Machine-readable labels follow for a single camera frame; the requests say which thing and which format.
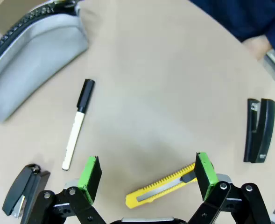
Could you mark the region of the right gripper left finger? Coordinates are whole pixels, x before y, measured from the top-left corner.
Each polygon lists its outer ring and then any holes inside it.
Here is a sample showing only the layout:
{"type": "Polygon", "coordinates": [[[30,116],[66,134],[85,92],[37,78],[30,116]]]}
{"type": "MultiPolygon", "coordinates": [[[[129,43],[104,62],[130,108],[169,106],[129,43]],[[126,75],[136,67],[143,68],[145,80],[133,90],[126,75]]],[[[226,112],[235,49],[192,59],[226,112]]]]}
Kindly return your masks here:
{"type": "Polygon", "coordinates": [[[28,217],[28,224],[63,224],[68,217],[77,217],[82,224],[103,224],[105,221],[93,207],[102,170],[99,158],[90,156],[76,186],[55,194],[39,193],[28,217]]]}

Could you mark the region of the person's left hand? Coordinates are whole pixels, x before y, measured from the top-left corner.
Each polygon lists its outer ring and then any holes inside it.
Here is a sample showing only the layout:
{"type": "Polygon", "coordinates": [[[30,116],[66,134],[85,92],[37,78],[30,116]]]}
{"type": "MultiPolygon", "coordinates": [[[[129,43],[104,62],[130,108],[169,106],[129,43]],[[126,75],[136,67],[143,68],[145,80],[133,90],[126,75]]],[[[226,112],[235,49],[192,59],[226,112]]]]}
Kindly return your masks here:
{"type": "Polygon", "coordinates": [[[272,45],[265,35],[248,38],[242,44],[257,60],[261,60],[272,49],[272,45]]]}

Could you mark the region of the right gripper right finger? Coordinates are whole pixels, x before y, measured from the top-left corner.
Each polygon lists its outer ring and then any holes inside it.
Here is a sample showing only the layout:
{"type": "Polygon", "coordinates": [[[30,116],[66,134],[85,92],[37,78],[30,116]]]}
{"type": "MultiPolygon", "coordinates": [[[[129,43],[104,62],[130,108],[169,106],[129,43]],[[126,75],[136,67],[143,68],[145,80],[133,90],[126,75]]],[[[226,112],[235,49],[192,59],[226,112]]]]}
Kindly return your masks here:
{"type": "Polygon", "coordinates": [[[218,179],[207,153],[196,154],[195,176],[203,203],[190,218],[190,224],[213,224],[221,212],[229,212],[237,224],[271,223],[265,203],[254,183],[240,188],[218,179]]]}

